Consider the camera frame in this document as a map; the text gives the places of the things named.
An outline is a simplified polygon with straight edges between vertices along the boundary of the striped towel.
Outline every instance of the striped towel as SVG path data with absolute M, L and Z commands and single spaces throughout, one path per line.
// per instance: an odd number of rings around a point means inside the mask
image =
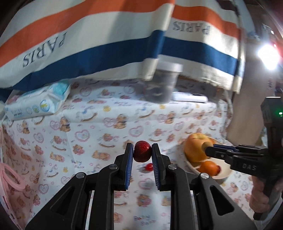
M 66 78 L 150 80 L 158 58 L 183 76 L 238 92 L 241 24 L 229 0 L 36 0 L 0 37 L 0 87 Z

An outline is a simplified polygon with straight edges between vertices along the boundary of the blue stripe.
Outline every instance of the blue stripe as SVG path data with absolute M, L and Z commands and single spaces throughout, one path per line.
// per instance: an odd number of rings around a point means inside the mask
M 157 58 L 163 42 L 164 31 L 155 30 L 146 38 L 93 47 L 30 73 L 11 88 L 30 91 L 60 79 L 93 74 L 133 62 L 142 62 L 146 58 Z
M 0 101 L 4 103 L 7 101 L 8 97 L 10 96 L 12 90 L 9 89 L 0 89 Z
M 161 54 L 199 62 L 234 75 L 237 59 L 221 53 L 202 42 L 191 42 L 165 37 Z
M 237 60 L 234 76 L 239 75 L 239 73 L 241 71 L 240 70 L 240 64 L 241 64 L 240 60 Z

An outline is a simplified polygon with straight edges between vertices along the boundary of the metal screw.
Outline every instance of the metal screw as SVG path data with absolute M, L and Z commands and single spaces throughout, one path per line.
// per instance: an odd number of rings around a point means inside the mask
M 76 177 L 78 178 L 78 179 L 81 179 L 81 178 L 84 178 L 85 177 L 85 174 L 83 173 L 83 172 L 79 172 L 79 173 L 77 173 L 76 174 Z
M 177 169 L 177 166 L 176 166 L 176 165 L 173 165 L 173 164 L 170 164 L 170 165 L 168 165 L 168 168 L 169 168 L 170 170 L 175 170 L 175 169 Z
M 111 165 L 109 165 L 109 169 L 118 169 L 118 165 L 116 165 L 116 164 L 111 164 Z
M 209 178 L 209 175 L 208 175 L 207 173 L 201 173 L 200 176 L 201 176 L 201 178 L 203 178 L 203 179 Z

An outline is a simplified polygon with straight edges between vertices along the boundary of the cherry tomato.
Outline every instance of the cherry tomato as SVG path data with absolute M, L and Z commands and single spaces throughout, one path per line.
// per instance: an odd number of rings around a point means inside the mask
M 146 171 L 153 171 L 153 165 L 152 165 L 152 163 L 147 164 L 147 165 L 145 166 L 145 170 L 146 170 Z

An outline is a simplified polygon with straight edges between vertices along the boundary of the lamp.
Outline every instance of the lamp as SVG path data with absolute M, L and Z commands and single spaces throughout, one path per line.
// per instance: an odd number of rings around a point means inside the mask
M 263 24 L 261 41 L 265 45 L 263 45 L 263 47 L 261 47 L 258 51 L 258 56 L 267 69 L 274 70 L 280 61 L 280 55 L 276 48 L 276 44 L 271 44 L 269 38 L 270 34 L 274 35 L 272 29 L 269 26 Z

